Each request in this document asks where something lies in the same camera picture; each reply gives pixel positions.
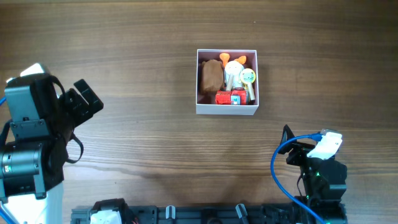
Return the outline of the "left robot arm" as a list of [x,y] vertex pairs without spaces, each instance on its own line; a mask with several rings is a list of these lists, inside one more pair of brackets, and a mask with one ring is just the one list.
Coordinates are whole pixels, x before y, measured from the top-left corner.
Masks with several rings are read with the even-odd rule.
[[1,216],[6,223],[61,223],[63,165],[74,130],[103,109],[84,79],[61,93],[59,79],[35,63],[4,90],[11,118],[1,132]]

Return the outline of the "yellow cat rattle drum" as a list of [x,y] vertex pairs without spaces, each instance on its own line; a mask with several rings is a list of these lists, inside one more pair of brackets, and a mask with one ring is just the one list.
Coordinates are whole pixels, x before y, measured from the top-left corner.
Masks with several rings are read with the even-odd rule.
[[253,83],[256,80],[256,73],[254,70],[250,68],[245,68],[244,70],[241,71],[240,75],[240,80],[243,84],[245,84],[248,88],[248,93],[251,101],[254,101],[256,99],[255,93],[254,93],[254,88],[253,88]]

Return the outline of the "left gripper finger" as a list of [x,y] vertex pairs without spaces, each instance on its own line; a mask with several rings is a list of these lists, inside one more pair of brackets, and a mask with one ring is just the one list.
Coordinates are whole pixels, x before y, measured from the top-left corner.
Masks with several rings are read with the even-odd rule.
[[90,113],[95,114],[101,111],[104,107],[103,102],[96,95],[96,93],[91,89],[84,79],[78,80],[74,83],[74,86],[81,93],[81,96],[88,103],[88,110]]
[[72,88],[68,91],[68,112],[74,121],[87,121],[93,117],[88,110],[88,103]]

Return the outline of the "pink open cardboard box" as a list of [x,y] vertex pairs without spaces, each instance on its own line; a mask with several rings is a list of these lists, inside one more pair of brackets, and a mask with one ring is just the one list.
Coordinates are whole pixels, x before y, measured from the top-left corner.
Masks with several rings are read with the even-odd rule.
[[[243,64],[244,68],[250,68],[256,73],[256,80],[253,88],[256,99],[250,100],[247,105],[217,105],[215,103],[215,96],[217,92],[202,95],[200,93],[201,80],[201,64],[208,60],[221,61],[220,54],[228,53],[230,61],[238,60]],[[198,49],[197,50],[197,89],[196,89],[196,113],[197,114],[228,114],[228,115],[253,115],[259,107],[259,81],[258,81],[258,61],[256,50],[221,50],[221,49]],[[243,88],[248,91],[248,88],[243,84]],[[226,83],[224,82],[220,90],[226,90]]]

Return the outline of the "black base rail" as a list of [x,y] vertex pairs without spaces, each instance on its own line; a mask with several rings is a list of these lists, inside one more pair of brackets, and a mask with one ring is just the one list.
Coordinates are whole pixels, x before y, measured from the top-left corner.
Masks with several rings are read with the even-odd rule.
[[[177,207],[175,219],[166,218],[166,208],[156,206],[130,206],[137,217],[136,223],[242,223],[235,206]],[[247,206],[248,223],[318,223],[304,209],[294,203]],[[347,224],[343,205],[313,210],[325,223]]]

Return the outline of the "brown plush bear toy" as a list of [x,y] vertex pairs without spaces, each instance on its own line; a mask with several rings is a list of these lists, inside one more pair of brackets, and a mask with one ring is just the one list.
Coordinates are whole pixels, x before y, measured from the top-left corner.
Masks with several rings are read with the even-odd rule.
[[224,84],[223,65],[217,60],[208,60],[201,64],[200,93],[214,93]]

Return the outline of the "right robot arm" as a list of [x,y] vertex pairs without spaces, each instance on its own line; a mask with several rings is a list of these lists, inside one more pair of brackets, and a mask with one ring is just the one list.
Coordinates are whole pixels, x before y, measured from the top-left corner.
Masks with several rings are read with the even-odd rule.
[[[320,132],[295,136],[288,125],[282,131],[278,148],[271,159],[271,174],[278,188],[292,200],[289,223],[347,223],[341,202],[346,192],[347,167],[335,159],[343,143],[343,135],[323,129]],[[288,154],[286,163],[300,168],[299,182],[304,192],[294,197],[277,180],[274,162],[277,154]]]

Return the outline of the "white pig rattle drum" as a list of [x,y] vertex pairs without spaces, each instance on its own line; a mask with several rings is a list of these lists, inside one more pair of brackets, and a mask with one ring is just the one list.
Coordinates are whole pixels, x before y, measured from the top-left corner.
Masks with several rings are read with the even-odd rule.
[[242,88],[243,84],[239,79],[241,71],[244,70],[243,65],[237,61],[228,62],[224,68],[226,78],[226,90],[231,91],[234,88]]

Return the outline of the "red toy fire truck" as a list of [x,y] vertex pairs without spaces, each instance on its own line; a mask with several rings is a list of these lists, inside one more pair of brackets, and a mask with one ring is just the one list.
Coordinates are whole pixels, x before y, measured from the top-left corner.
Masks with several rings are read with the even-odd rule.
[[249,93],[244,88],[235,88],[231,91],[219,90],[215,96],[217,105],[247,105]]

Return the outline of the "white plush chicken toy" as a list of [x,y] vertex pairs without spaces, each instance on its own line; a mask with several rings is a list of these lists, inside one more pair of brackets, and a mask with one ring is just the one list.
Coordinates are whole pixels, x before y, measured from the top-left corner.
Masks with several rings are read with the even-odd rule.
[[220,59],[224,67],[224,82],[226,83],[226,91],[235,88],[242,88],[243,83],[240,80],[240,73],[244,70],[243,64],[238,60],[230,61],[228,53],[221,53]]

